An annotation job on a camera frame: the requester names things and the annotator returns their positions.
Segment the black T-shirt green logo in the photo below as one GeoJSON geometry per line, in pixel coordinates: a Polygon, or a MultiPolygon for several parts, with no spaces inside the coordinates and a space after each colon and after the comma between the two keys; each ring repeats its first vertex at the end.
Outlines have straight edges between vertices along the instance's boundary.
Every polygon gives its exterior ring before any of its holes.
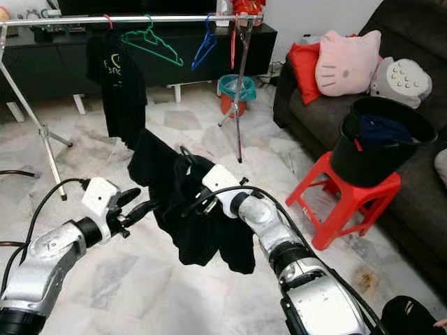
{"type": "Polygon", "coordinates": [[[134,150],[146,122],[143,72],[120,41],[118,33],[87,41],[87,77],[100,87],[108,136],[121,138],[134,150]]]}
{"type": "Polygon", "coordinates": [[[179,261],[205,266],[218,254],[231,271],[252,274],[256,266],[252,230],[227,217],[220,204],[208,214],[200,205],[190,208],[214,163],[197,154],[185,157],[148,130],[138,131],[133,150],[130,177],[159,204],[154,217],[178,249],[179,261]]]}

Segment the black wire hanger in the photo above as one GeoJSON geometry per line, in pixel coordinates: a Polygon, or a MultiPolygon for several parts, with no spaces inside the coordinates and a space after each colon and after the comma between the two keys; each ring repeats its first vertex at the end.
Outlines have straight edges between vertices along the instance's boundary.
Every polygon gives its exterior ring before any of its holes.
{"type": "Polygon", "coordinates": [[[181,160],[184,161],[185,165],[187,165],[188,167],[197,165],[195,154],[192,154],[187,147],[181,144],[181,146],[179,146],[179,150],[181,151],[181,160]]]}

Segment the green wire hanger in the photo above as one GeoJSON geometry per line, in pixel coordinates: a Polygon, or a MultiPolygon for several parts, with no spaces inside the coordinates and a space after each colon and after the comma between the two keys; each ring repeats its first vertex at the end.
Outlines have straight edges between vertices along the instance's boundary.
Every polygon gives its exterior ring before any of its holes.
{"type": "Polygon", "coordinates": [[[148,19],[148,26],[146,29],[144,29],[144,31],[126,31],[120,36],[120,42],[124,43],[125,45],[130,45],[130,47],[136,47],[137,49],[140,49],[148,54],[153,54],[155,57],[167,61],[167,63],[175,64],[176,66],[183,66],[183,58],[179,56],[175,48],[171,47],[160,36],[157,36],[156,33],[154,33],[154,21],[152,19],[152,16],[147,14],[146,18],[148,19]],[[168,51],[168,54],[162,54],[154,51],[153,49],[149,49],[144,45],[132,42],[130,38],[133,38],[134,36],[138,36],[139,38],[141,38],[144,44],[166,49],[168,51]]]}

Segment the blue plastic hanger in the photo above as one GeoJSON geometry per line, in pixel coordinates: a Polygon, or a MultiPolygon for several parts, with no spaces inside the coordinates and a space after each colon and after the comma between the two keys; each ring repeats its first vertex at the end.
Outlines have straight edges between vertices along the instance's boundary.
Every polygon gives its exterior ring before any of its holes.
{"type": "Polygon", "coordinates": [[[217,35],[215,35],[210,16],[211,14],[207,14],[207,16],[205,16],[205,34],[203,36],[202,43],[197,47],[197,51],[194,54],[191,64],[189,64],[189,69],[192,71],[197,70],[197,67],[203,64],[205,58],[207,58],[210,52],[215,48],[215,45],[217,45],[217,35]]]}

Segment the red bin teal bag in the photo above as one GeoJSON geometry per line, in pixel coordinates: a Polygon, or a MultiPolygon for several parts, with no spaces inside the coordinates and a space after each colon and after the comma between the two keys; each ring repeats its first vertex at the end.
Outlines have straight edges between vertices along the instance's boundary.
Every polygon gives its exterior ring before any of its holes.
{"type": "MultiPolygon", "coordinates": [[[[240,76],[237,74],[224,75],[218,80],[217,89],[221,93],[221,112],[224,115],[235,118],[235,115],[230,113],[233,104],[233,97],[237,95],[237,83],[239,83],[240,76]]],[[[237,115],[242,116],[248,108],[249,101],[255,101],[258,87],[252,77],[242,77],[242,87],[239,89],[239,109],[237,115]]]]}

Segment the dark grey sofa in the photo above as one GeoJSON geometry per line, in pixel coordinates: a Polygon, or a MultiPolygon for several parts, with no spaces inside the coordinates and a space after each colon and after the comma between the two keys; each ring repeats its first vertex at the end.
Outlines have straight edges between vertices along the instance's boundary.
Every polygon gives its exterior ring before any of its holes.
{"type": "MultiPolygon", "coordinates": [[[[435,156],[447,150],[447,0],[383,0],[363,31],[382,34],[384,57],[416,61],[433,79],[433,90],[418,111],[433,124],[437,140],[400,167],[402,188],[376,226],[447,304],[447,185],[434,166],[435,156]]],[[[319,158],[335,146],[339,125],[355,99],[323,96],[303,103],[293,65],[286,64],[272,118],[319,158]]]]}

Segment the red plastic stool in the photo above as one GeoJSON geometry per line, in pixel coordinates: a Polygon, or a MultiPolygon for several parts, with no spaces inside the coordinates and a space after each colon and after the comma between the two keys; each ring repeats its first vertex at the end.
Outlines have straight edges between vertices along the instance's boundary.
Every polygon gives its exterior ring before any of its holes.
{"type": "Polygon", "coordinates": [[[333,240],[352,232],[366,235],[402,187],[402,180],[396,172],[374,187],[354,186],[335,173],[331,156],[331,152],[320,156],[286,201],[287,205],[300,205],[314,224],[316,233],[312,245],[318,250],[325,250],[333,240]],[[319,186],[323,187],[323,191],[339,196],[337,204],[324,221],[317,218],[302,198],[307,189],[319,186]]]}

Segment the red cushion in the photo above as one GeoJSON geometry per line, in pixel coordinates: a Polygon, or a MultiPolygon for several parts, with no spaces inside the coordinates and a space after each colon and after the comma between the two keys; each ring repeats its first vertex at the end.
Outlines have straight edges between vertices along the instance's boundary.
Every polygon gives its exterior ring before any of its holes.
{"type": "Polygon", "coordinates": [[[293,64],[304,105],[308,105],[323,95],[316,81],[316,65],[320,49],[319,43],[309,45],[294,43],[288,51],[288,60],[293,64]]]}

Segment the black plastic bucket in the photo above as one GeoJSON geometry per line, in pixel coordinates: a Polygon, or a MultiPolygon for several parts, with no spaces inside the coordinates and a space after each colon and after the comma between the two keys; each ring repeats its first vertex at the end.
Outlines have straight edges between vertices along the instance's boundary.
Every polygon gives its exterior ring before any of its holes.
{"type": "Polygon", "coordinates": [[[354,186],[374,187],[396,172],[421,146],[433,143],[437,132],[433,124],[414,109],[388,98],[368,96],[352,103],[339,125],[339,138],[332,150],[335,173],[354,186]],[[377,114],[404,124],[412,133],[414,144],[395,147],[363,147],[356,150],[353,142],[360,134],[360,116],[377,114]]]}

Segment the silver metal clothes rack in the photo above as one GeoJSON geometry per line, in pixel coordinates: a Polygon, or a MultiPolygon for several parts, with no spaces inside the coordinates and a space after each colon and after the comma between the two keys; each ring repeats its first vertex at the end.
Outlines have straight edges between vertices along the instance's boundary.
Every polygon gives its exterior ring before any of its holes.
{"type": "MultiPolygon", "coordinates": [[[[156,22],[204,22],[205,16],[200,15],[151,15],[154,23],[156,22]]],[[[111,16],[114,20],[114,24],[118,22],[127,23],[148,23],[146,14],[140,16],[111,16]]],[[[264,14],[260,15],[233,15],[233,14],[211,14],[210,20],[227,20],[227,22],[237,23],[237,27],[240,28],[240,20],[244,20],[247,23],[245,29],[243,29],[242,35],[247,35],[248,38],[242,42],[243,55],[242,60],[248,60],[248,51],[250,46],[251,32],[250,29],[254,27],[254,22],[256,20],[264,20],[264,14]]],[[[67,25],[67,24],[96,24],[96,23],[108,23],[108,21],[103,17],[71,17],[71,18],[47,18],[47,19],[26,19],[26,20],[6,20],[5,22],[0,22],[0,59],[3,59],[4,49],[6,49],[6,36],[7,31],[10,27],[32,27],[32,26],[57,26],[57,25],[67,25]]],[[[57,183],[61,182],[61,176],[57,168],[57,160],[52,150],[50,144],[51,138],[54,138],[57,142],[66,144],[68,147],[72,147],[73,143],[66,138],[58,136],[53,131],[49,130],[48,126],[42,124],[41,121],[36,117],[35,112],[32,111],[31,106],[27,102],[25,96],[20,91],[18,85],[13,79],[12,74],[7,69],[6,64],[0,63],[0,71],[9,83],[10,89],[13,90],[14,95],[18,98],[20,106],[25,109],[29,118],[36,127],[38,131],[38,137],[41,138],[45,147],[45,154],[47,154],[47,160],[51,173],[53,175],[54,181],[57,183]]]]}

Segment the black television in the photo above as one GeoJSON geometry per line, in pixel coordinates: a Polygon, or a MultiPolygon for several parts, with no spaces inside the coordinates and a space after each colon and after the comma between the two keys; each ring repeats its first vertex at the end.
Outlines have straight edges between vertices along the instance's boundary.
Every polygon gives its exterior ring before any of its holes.
{"type": "Polygon", "coordinates": [[[202,15],[217,11],[217,0],[57,0],[63,16],[124,14],[202,15]]]}

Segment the pink cat cushion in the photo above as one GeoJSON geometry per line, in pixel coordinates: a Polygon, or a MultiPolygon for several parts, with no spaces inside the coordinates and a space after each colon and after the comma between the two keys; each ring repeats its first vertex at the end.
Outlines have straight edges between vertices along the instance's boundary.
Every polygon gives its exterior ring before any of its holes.
{"type": "Polygon", "coordinates": [[[381,40],[380,31],[363,36],[342,36],[336,31],[327,31],[321,38],[316,64],[317,89],[325,96],[367,92],[382,59],[381,40]]]}

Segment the red-robed fortune doll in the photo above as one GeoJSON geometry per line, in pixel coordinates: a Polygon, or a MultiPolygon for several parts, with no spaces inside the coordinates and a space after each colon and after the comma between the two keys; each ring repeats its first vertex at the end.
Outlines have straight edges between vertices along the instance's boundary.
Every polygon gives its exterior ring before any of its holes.
{"type": "Polygon", "coordinates": [[[266,0],[230,0],[233,15],[260,15],[266,0]]]}

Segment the person's legs black trousers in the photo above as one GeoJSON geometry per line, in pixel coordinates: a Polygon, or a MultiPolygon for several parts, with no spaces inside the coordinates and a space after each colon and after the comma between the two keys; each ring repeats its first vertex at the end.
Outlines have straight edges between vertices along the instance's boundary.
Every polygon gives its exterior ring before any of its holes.
{"type": "Polygon", "coordinates": [[[381,322],[390,335],[447,335],[447,318],[435,319],[418,300],[404,295],[384,304],[381,322]]]}

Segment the grey long-eared plush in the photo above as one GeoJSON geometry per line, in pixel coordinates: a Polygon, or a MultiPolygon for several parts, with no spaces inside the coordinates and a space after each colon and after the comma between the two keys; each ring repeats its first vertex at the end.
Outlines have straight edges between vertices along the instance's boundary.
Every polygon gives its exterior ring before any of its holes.
{"type": "Polygon", "coordinates": [[[441,150],[434,157],[434,169],[439,175],[439,178],[444,182],[445,187],[447,187],[447,148],[441,150]]]}

